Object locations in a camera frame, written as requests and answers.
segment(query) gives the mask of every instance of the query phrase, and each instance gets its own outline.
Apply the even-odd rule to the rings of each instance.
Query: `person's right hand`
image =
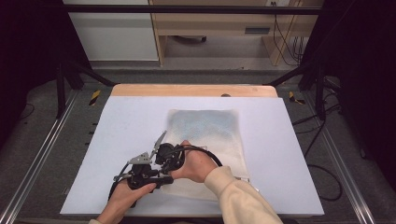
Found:
[[[190,146],[190,142],[184,140],[182,146]],[[188,178],[197,183],[204,183],[206,176],[218,166],[212,159],[202,151],[186,150],[186,160],[183,166],[170,172],[174,179]]]

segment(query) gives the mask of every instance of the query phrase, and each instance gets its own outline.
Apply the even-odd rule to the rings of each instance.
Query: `white board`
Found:
[[[166,127],[170,109],[237,110],[253,187],[280,215],[324,214],[282,99],[136,96],[109,97],[61,214],[100,214],[112,178],[132,157],[150,153]],[[157,189],[127,212],[127,216],[141,217],[218,217],[220,214],[217,202],[166,195]]]

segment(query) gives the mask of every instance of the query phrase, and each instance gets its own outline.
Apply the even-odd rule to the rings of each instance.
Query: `person's left hand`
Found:
[[[155,183],[147,184],[140,189],[130,189],[126,180],[122,180],[114,189],[102,214],[96,219],[103,224],[119,223],[125,212],[141,197],[150,193],[156,187]]]

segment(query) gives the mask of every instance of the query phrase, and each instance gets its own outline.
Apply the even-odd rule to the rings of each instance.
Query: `hand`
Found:
[[[126,180],[122,180],[108,200],[102,214],[96,219],[103,224],[119,223],[131,205],[156,187],[155,183],[147,184],[140,189],[130,189]]]
[[[190,146],[190,142],[184,140],[182,146]],[[186,160],[183,166],[170,172],[174,179],[188,178],[197,183],[204,183],[206,176],[218,166],[202,151],[186,150]]]

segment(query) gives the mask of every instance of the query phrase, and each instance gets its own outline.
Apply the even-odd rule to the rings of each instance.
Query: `table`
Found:
[[[223,94],[232,97],[216,97]],[[112,176],[130,159],[125,154],[132,153],[133,156],[144,152],[142,150],[150,150],[148,146],[151,147],[152,141],[156,140],[154,136],[158,137],[157,126],[161,126],[158,121],[165,117],[163,111],[175,106],[180,109],[223,109],[235,104],[242,105],[239,108],[240,132],[252,185],[281,216],[323,215],[286,107],[283,100],[277,98],[273,87],[136,84],[120,84],[113,89],[61,214],[96,215],[102,211]],[[144,130],[141,129],[142,123],[147,126]],[[261,148],[257,146],[266,146],[264,149],[268,151],[263,153],[252,149]],[[87,189],[86,183],[94,187]],[[217,202],[165,195],[160,190],[154,190],[154,193],[139,200],[138,206],[126,214],[136,217],[220,215]]]

